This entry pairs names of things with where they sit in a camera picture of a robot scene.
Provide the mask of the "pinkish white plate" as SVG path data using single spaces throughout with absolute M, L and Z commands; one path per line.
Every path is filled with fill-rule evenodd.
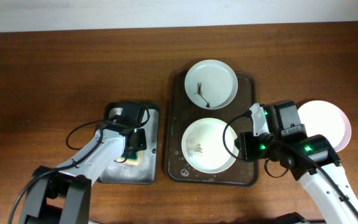
M 308 137 L 323 135 L 336 152 L 346 148 L 351 140 L 352 127 L 347 115 L 336 105 L 322 100 L 313 100 L 298 108 L 302 124 Z

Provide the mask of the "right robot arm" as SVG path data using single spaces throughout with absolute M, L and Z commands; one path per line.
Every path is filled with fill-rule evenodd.
M 326 223 L 358 223 L 358 199 L 338 154 L 326 137 L 307 136 L 293 101 L 255 103 L 238 117 L 252 123 L 252 130 L 234 141 L 239 161 L 279 162 L 309 194 Z

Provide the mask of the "light green plate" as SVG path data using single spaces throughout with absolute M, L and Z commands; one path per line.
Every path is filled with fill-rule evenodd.
M 206 110 L 227 106 L 235 98 L 238 86 L 234 70 L 219 60 L 202 60 L 194 64 L 184 81 L 189 100 Z

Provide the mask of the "green and yellow sponge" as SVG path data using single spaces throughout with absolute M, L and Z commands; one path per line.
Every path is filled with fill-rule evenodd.
M 128 153 L 128 155 L 116 159 L 115 162 L 120 164 L 128 164 L 131 166 L 138 166 L 140 164 L 141 157 L 142 157 L 142 152 L 137 151 L 137 152 Z

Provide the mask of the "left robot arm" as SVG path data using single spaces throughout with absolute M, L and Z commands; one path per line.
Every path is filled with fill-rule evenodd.
M 90 223 L 91 188 L 113 163 L 147 149 L 147 132 L 157 128 L 160 108 L 151 103 L 109 103 L 96 120 L 94 136 L 54 168 L 40 166 L 11 209 L 11 223 L 22 198 L 20 223 Z

